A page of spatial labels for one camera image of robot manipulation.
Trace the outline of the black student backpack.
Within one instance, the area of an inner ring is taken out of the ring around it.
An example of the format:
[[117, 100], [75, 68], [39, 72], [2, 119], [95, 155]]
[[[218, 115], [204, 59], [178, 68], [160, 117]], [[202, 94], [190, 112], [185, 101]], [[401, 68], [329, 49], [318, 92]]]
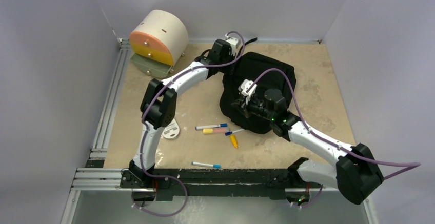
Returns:
[[278, 130], [282, 134], [281, 124], [296, 121], [296, 116], [287, 116], [287, 112], [278, 115], [274, 121], [268, 121], [257, 116], [244, 117], [232, 107], [232, 102], [240, 97], [238, 90], [245, 79], [257, 84], [255, 93], [263, 95], [267, 89], [279, 89], [287, 99], [289, 105], [292, 100], [291, 89], [296, 86], [294, 66], [274, 58], [248, 52], [241, 54], [240, 58], [223, 73], [223, 88], [219, 106], [223, 115], [237, 126], [257, 134], [266, 134], [270, 130]]

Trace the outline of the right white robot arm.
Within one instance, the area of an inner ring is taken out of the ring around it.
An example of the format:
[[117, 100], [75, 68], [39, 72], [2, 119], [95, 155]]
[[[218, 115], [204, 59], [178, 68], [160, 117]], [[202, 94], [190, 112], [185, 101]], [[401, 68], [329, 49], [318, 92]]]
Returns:
[[302, 119], [288, 111], [287, 100], [278, 89], [268, 89], [258, 98], [256, 87], [239, 87], [239, 98], [231, 105], [245, 117], [258, 116], [268, 121], [275, 135], [300, 145], [320, 158], [324, 164], [303, 158], [288, 172], [289, 182], [296, 187], [316, 182], [338, 189], [349, 202], [361, 204], [384, 182], [371, 150], [363, 144], [356, 146], [336, 141], [329, 144], [325, 134], [305, 125]]

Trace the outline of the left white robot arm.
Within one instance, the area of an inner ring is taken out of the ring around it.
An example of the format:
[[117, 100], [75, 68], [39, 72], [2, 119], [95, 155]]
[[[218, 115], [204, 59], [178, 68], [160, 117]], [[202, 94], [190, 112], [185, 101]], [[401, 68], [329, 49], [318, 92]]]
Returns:
[[194, 85], [226, 71], [241, 56], [243, 39], [227, 36], [217, 39], [185, 69], [164, 80], [152, 79], [146, 89], [140, 110], [142, 138], [137, 153], [129, 164], [126, 179], [145, 188], [153, 181], [152, 170], [161, 135], [175, 117], [177, 98]]

